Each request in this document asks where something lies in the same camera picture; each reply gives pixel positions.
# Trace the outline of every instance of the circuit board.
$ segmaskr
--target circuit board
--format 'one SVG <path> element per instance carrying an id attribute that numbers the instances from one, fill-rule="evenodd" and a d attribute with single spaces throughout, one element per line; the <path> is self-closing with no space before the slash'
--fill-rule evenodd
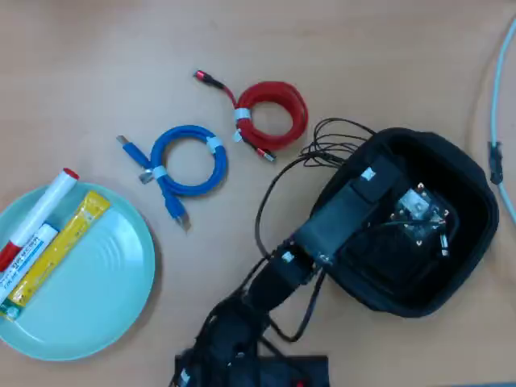
<path id="1" fill-rule="evenodd" d="M 397 201 L 395 211 L 390 215 L 393 221 L 407 221 L 403 225 L 404 232 L 418 245 L 422 246 L 433 235 L 440 235 L 439 226 L 448 216 L 445 205 L 419 183 L 415 189 L 409 189 Z M 411 221 L 422 221 L 422 224 L 410 224 Z"/>

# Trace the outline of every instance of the white marker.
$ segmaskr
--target white marker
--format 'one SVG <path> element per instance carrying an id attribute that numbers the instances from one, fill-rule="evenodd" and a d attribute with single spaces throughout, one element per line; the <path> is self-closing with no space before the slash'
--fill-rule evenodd
<path id="1" fill-rule="evenodd" d="M 5 301 L 56 235 L 57 230 L 45 223 L 28 241 L 0 279 L 0 303 Z"/>
<path id="2" fill-rule="evenodd" d="M 0 252 L 0 272 L 4 271 L 28 240 L 38 231 L 47 217 L 56 209 L 60 200 L 75 186 L 79 180 L 71 169 L 65 168 L 48 186 L 43 196 L 10 237 L 7 245 Z"/>

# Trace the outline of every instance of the wooden table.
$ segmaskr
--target wooden table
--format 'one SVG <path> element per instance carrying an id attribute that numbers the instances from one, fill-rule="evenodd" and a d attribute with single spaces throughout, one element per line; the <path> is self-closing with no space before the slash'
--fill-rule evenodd
<path id="1" fill-rule="evenodd" d="M 129 199 L 159 252 L 152 299 L 119 342 L 67 364 L 31 360 L 1 344 L 2 386 L 166 386 L 174 355 L 259 259 L 256 208 L 302 144 L 274 166 L 233 144 L 230 103 L 191 77 L 197 67 L 236 93 L 260 80 L 294 83 L 310 125 L 336 115 L 377 130 L 436 131 L 486 165 L 489 63 L 515 12 L 514 2 L 494 0 L 2 2 L 0 207 L 66 165 Z M 500 130 L 506 184 L 516 193 L 514 64 L 516 52 L 506 66 Z M 268 106 L 255 116 L 271 132 L 289 123 Z M 156 185 L 138 182 L 138 167 L 115 141 L 124 134 L 149 151 L 159 134 L 184 123 L 216 132 L 230 161 L 220 190 L 185 200 L 188 235 L 164 211 Z M 178 168 L 179 160 L 188 167 Z M 184 182 L 201 181 L 212 164 L 195 142 L 169 158 Z M 306 218 L 330 175 L 299 168 L 279 184 L 264 215 L 269 247 Z M 417 320 L 374 313 L 328 281 L 306 336 L 281 347 L 327 353 L 335 386 L 516 380 L 516 243 L 501 214 L 485 260 L 437 313 Z M 310 291 L 297 291 L 275 313 L 285 329 L 297 326 Z"/>

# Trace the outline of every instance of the plastic plate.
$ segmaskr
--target plastic plate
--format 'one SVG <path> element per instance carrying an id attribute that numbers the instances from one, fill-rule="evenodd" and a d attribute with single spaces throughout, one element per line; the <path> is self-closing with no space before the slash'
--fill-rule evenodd
<path id="1" fill-rule="evenodd" d="M 0 215 L 0 246 L 43 194 L 25 194 Z M 136 209 L 100 185 L 77 183 L 48 221 L 61 229 L 89 190 L 111 208 L 63 259 L 15 322 L 0 317 L 0 338 L 23 354 L 76 360 L 109 346 L 132 325 L 151 292 L 152 237 Z"/>

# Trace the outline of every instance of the red cable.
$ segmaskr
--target red cable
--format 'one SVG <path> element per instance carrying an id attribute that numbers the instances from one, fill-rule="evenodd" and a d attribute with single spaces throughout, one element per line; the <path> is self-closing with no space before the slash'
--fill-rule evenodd
<path id="1" fill-rule="evenodd" d="M 261 102 L 274 102 L 283 106 L 292 117 L 292 127 L 284 135 L 268 135 L 256 129 L 251 119 L 239 119 L 237 127 L 243 138 L 251 143 L 258 153 L 260 151 L 276 151 L 286 147 L 301 137 L 308 124 L 308 109 L 305 101 L 292 85 L 284 82 L 261 82 L 245 90 L 236 101 L 233 93 L 221 82 L 216 81 L 209 74 L 197 71 L 195 77 L 208 85 L 217 87 L 226 92 L 233 102 L 235 109 L 245 108 L 251 110 Z"/>

